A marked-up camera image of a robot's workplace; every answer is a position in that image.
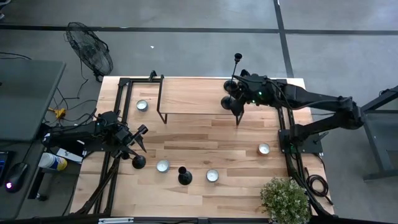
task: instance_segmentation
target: tea light candle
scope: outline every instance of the tea light candle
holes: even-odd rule
[[[140,100],[137,102],[137,109],[139,111],[145,112],[148,110],[148,103],[145,100]]]
[[[218,180],[218,171],[210,169],[206,173],[206,178],[209,182],[216,182]]]
[[[169,171],[170,164],[167,160],[161,160],[156,164],[156,169],[161,173]]]
[[[268,144],[260,144],[258,153],[262,156],[265,156],[269,153],[269,145]]]

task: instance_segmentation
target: gray floor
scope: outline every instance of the gray floor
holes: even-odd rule
[[[398,1],[393,0],[280,0],[280,7],[286,29],[398,29]],[[64,26],[80,21],[88,26],[278,28],[272,0],[14,0],[4,13],[4,22],[34,25]],[[148,75],[156,70],[165,76],[230,76],[233,54],[241,52],[244,58],[238,69],[286,77],[279,34],[96,34],[109,45],[114,62],[111,75]],[[363,105],[380,90],[398,84],[396,35],[287,35],[287,43],[294,75],[305,79],[309,91],[352,96]],[[66,62],[60,89],[65,97],[73,97],[78,91],[82,82],[80,61],[64,41],[63,32],[0,30],[0,49]],[[81,99],[69,101],[70,106],[98,96],[100,84],[85,66],[83,75],[90,81]],[[72,110],[67,118],[77,118],[93,108],[94,103],[87,103]],[[47,119],[54,118],[48,114]],[[336,214],[397,222],[398,178],[370,183],[362,180],[363,175],[377,171],[364,129],[330,131],[322,144]],[[78,167],[72,170],[78,173]],[[76,175],[49,178],[50,199],[26,201],[19,218],[61,215],[75,180]]]

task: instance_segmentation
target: computer mouse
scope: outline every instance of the computer mouse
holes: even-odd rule
[[[6,190],[9,193],[18,192],[24,184],[24,178],[27,171],[27,164],[18,162],[13,165],[6,176]]]

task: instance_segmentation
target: potted plant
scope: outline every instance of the potted plant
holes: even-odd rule
[[[309,221],[308,197],[296,181],[273,178],[261,189],[262,206],[272,221],[303,224]]]

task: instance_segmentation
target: electric fan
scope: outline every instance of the electric fan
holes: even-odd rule
[[[80,60],[94,72],[97,82],[101,82],[98,77],[112,72],[113,62],[108,45],[90,31],[90,28],[81,22],[70,22],[66,35]]]

